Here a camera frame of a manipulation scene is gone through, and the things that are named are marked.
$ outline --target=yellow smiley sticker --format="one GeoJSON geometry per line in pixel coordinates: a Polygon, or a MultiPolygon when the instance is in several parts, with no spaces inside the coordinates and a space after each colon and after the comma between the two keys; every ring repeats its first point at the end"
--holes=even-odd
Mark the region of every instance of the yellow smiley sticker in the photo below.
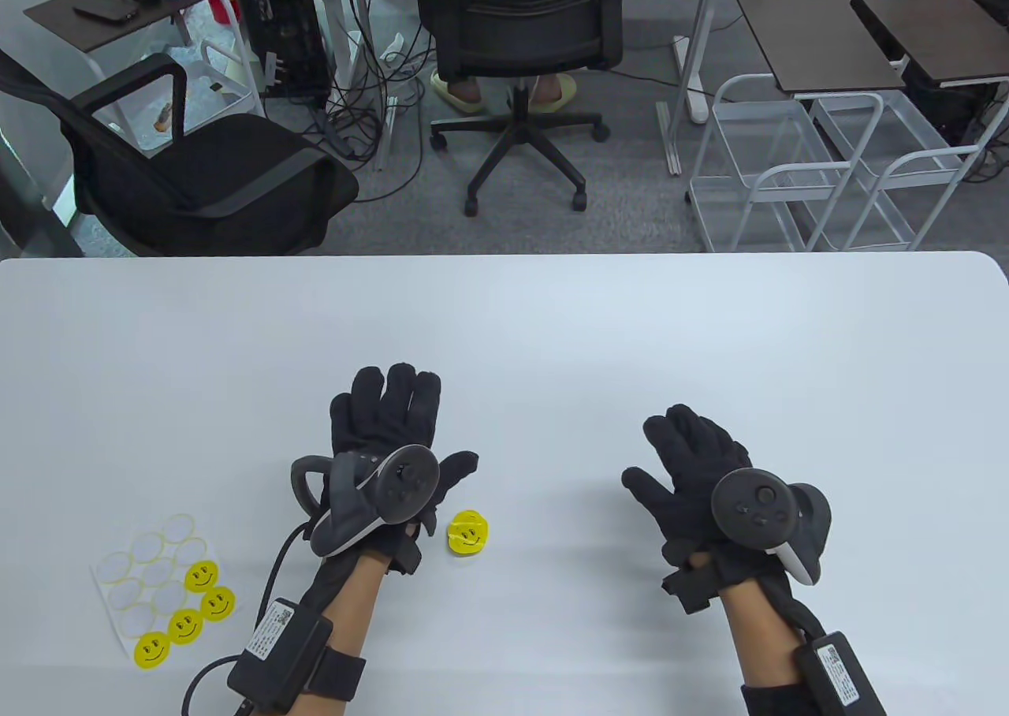
{"type": "Polygon", "coordinates": [[[188,645],[196,642],[203,630],[203,617],[199,611],[184,608],[177,612],[169,622],[169,639],[177,645],[188,645]]]}
{"type": "Polygon", "coordinates": [[[167,661],[171,649],[164,632],[147,632],[133,648],[133,662],[141,669],[156,669],[167,661]]]}
{"type": "Polygon", "coordinates": [[[476,511],[461,511],[448,525],[448,547],[455,555],[476,555],[487,544],[490,528],[476,511]]]}
{"type": "Polygon", "coordinates": [[[208,621],[224,621],[235,610],[235,594],[227,587],[215,587],[200,601],[200,612],[208,621]]]}
{"type": "Polygon", "coordinates": [[[191,593],[205,593],[217,584],[221,576],[217,564],[212,561],[201,561],[194,564],[186,572],[186,589],[191,593]]]}

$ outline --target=sticker sheet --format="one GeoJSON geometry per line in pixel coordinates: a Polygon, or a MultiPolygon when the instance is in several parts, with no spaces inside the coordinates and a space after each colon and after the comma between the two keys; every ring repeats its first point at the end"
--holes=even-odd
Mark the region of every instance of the sticker sheet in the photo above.
{"type": "Polygon", "coordinates": [[[173,647],[197,643],[206,624],[234,613],[238,599],[196,519],[176,514],[91,568],[123,650],[143,670],[173,647]]]}

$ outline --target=slipper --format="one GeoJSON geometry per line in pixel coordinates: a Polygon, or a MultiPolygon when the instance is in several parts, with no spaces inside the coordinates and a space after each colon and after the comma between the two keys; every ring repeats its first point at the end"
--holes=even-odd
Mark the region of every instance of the slipper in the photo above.
{"type": "Polygon", "coordinates": [[[441,97],[441,100],[449,104],[450,107],[457,108],[458,111],[462,111],[462,114],[476,114],[478,111],[482,111],[483,107],[486,106],[483,103],[483,99],[476,101],[476,103],[470,103],[470,101],[464,101],[462,99],[457,99],[448,92],[448,83],[444,82],[442,78],[439,78],[438,71],[431,72],[431,88],[435,89],[437,95],[441,97]]]}
{"type": "Polygon", "coordinates": [[[574,96],[578,92],[577,83],[570,75],[558,75],[557,82],[561,86],[561,97],[556,101],[550,101],[550,103],[530,103],[529,113],[530,114],[554,114],[555,111],[562,110],[568,106],[574,96]]]}

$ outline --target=black glove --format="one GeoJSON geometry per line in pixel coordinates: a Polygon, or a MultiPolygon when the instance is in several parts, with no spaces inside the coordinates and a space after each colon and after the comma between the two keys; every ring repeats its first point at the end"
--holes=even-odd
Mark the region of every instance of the black glove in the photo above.
{"type": "Polygon", "coordinates": [[[692,613],[706,608],[718,590],[747,579],[773,577],[778,594],[782,581],[788,587],[777,557],[731,543],[711,513],[711,492],[720,479],[737,468],[753,467],[741,443],[682,403],[665,416],[649,417],[645,436],[672,477],[675,492],[638,467],[625,470],[621,480],[662,529],[663,557],[680,569],[663,583],[667,592],[677,594],[692,613]],[[688,560],[695,553],[709,553],[711,564],[693,570],[688,560]]]}
{"type": "MultiPolygon", "coordinates": [[[[332,429],[333,456],[360,450],[385,457],[394,450],[409,445],[428,448],[434,442],[435,425],[441,398],[441,379],[432,372],[417,373],[408,363],[397,363],[388,370],[387,381],[378,367],[365,367],[354,377],[350,392],[333,398],[329,406],[332,429]]],[[[461,479],[476,471],[475,453],[468,450],[451,454],[441,461],[438,486],[416,521],[423,524],[428,535],[434,535],[436,509],[450,489],[461,479]]],[[[323,499],[329,492],[329,477],[324,476],[323,499]]],[[[321,499],[322,506],[328,503],[321,499]]],[[[323,562],[312,587],[302,598],[304,605],[322,610],[336,597],[364,551],[385,555],[389,568],[401,574],[413,574],[420,553],[407,534],[407,525],[385,525],[364,536],[347,551],[323,562]],[[403,562],[404,550],[413,552],[413,561],[403,562]]]]}

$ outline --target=vr controller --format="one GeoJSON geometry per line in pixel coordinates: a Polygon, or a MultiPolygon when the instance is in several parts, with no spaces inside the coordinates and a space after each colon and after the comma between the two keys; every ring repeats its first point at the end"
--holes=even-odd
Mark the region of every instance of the vr controller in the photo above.
{"type": "Polygon", "coordinates": [[[830,504],[814,486],[786,485],[760,468],[737,468],[714,486],[711,511],[733,543],[777,555],[803,585],[819,582],[830,504]]]}
{"type": "Polygon", "coordinates": [[[425,446],[404,446],[384,459],[361,452],[299,459],[291,465],[291,485],[305,513],[318,519],[309,541],[313,553],[328,559],[383,524],[410,521],[431,500],[440,471],[425,446]],[[309,474],[328,477],[325,504],[313,495],[309,474]]]}

